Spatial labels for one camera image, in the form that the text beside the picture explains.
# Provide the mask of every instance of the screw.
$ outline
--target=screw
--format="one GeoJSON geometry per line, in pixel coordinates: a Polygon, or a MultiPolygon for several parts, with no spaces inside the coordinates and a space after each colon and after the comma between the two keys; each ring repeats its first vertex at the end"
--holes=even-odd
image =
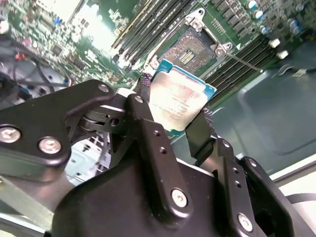
{"type": "Polygon", "coordinates": [[[180,191],[178,189],[172,190],[171,196],[172,196],[174,203],[178,207],[185,207],[188,204],[187,197],[185,196],[185,194],[182,191],[180,191]]]}
{"type": "Polygon", "coordinates": [[[135,100],[136,100],[137,102],[139,102],[139,103],[143,103],[143,102],[144,102],[143,99],[142,99],[142,97],[140,97],[140,96],[135,96],[135,100]]]}
{"type": "Polygon", "coordinates": [[[109,89],[106,85],[100,84],[99,89],[102,90],[103,92],[109,92],[109,89]]]}
{"type": "Polygon", "coordinates": [[[199,25],[198,25],[197,22],[193,22],[193,23],[192,23],[192,27],[193,27],[194,29],[197,29],[197,28],[199,27],[199,25]]]}
{"type": "Polygon", "coordinates": [[[253,167],[257,167],[257,164],[253,160],[249,159],[249,162],[253,167]]]}
{"type": "Polygon", "coordinates": [[[223,140],[223,144],[225,145],[225,147],[229,147],[230,146],[229,143],[227,141],[225,141],[225,140],[223,140]]]}
{"type": "Polygon", "coordinates": [[[217,55],[222,55],[224,53],[224,51],[221,48],[218,48],[216,50],[217,55]]]}
{"type": "Polygon", "coordinates": [[[47,154],[55,154],[61,150],[61,144],[54,138],[44,138],[39,142],[39,149],[47,154]]]}
{"type": "Polygon", "coordinates": [[[237,217],[239,223],[246,231],[251,232],[253,230],[250,220],[244,214],[239,213],[237,217]]]}
{"type": "Polygon", "coordinates": [[[19,140],[21,133],[14,127],[2,127],[0,128],[0,142],[13,143],[19,140]]]}

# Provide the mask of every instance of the chip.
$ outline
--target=chip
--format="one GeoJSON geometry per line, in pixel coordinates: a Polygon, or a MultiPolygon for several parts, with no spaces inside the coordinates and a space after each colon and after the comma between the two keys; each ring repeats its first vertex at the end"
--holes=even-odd
{"type": "Polygon", "coordinates": [[[213,2],[215,5],[219,4],[221,1],[222,1],[222,0],[212,0],[212,2],[213,2]]]}
{"type": "Polygon", "coordinates": [[[247,34],[249,33],[249,30],[248,29],[242,29],[238,35],[240,38],[244,38],[247,34]]]}
{"type": "Polygon", "coordinates": [[[238,21],[239,21],[239,18],[235,15],[228,22],[229,22],[229,24],[234,26],[238,21]]]}
{"type": "Polygon", "coordinates": [[[228,8],[228,4],[224,1],[217,7],[221,12],[224,12],[228,8]]]}
{"type": "Polygon", "coordinates": [[[216,58],[215,52],[210,48],[213,44],[216,42],[207,33],[197,33],[193,28],[189,28],[158,60],[168,60],[194,75],[216,58]]]}
{"type": "Polygon", "coordinates": [[[233,29],[234,29],[235,32],[239,32],[239,31],[241,31],[242,29],[244,29],[244,25],[243,25],[243,23],[238,22],[238,23],[233,27],[233,29]]]}
{"type": "Polygon", "coordinates": [[[62,51],[63,51],[63,49],[61,47],[59,47],[58,45],[54,45],[53,49],[51,50],[51,52],[55,56],[59,56],[62,51]]]}
{"type": "Polygon", "coordinates": [[[229,19],[233,16],[233,14],[234,14],[233,11],[231,9],[228,9],[227,11],[225,11],[223,15],[226,19],[229,19]]]}

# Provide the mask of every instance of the metal panel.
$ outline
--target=metal panel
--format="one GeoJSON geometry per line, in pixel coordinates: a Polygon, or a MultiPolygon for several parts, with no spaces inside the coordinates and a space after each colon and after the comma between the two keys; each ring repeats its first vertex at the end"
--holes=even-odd
{"type": "MultiPolygon", "coordinates": [[[[316,43],[306,43],[289,63],[314,68],[315,54],[316,43]]],[[[255,158],[268,174],[316,153],[316,75],[295,78],[276,72],[265,71],[213,110],[217,133],[232,144],[235,155],[255,158]]],[[[188,160],[185,140],[173,148],[188,160]]]]}

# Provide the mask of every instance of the motherboard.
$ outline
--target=motherboard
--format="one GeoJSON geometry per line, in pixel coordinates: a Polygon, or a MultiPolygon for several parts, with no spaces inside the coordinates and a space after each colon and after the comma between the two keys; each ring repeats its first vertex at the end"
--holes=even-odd
{"type": "Polygon", "coordinates": [[[313,0],[0,0],[0,34],[74,83],[131,88],[165,59],[218,99],[312,38],[315,10],[313,0]]]}

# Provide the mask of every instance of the black metal bracket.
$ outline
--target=black metal bracket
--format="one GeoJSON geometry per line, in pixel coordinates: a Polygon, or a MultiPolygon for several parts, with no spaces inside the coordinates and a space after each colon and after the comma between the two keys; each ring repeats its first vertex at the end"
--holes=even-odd
{"type": "Polygon", "coordinates": [[[90,80],[0,111],[0,128],[13,127],[20,133],[15,142],[0,142],[0,174],[37,181],[55,179],[70,157],[79,120],[113,96],[111,88],[90,80]],[[41,151],[39,142],[44,138],[56,139],[60,151],[41,151]]]}
{"type": "Polygon", "coordinates": [[[193,202],[180,172],[170,141],[161,124],[153,122],[148,103],[137,94],[131,94],[126,100],[129,111],[126,118],[129,130],[120,141],[111,137],[111,167],[129,157],[131,148],[138,144],[140,157],[146,171],[146,180],[151,183],[151,199],[157,218],[170,226],[180,226],[193,212],[193,202]],[[174,192],[183,205],[177,205],[174,192]]]}
{"type": "Polygon", "coordinates": [[[239,162],[248,176],[254,210],[269,210],[275,236],[315,236],[301,215],[283,195],[258,162],[244,157],[239,162]]]}
{"type": "Polygon", "coordinates": [[[208,109],[202,110],[189,124],[186,135],[197,166],[213,173],[218,180],[217,224],[221,232],[236,237],[265,236],[255,224],[243,169],[236,163],[231,145],[217,137],[208,109]]]}

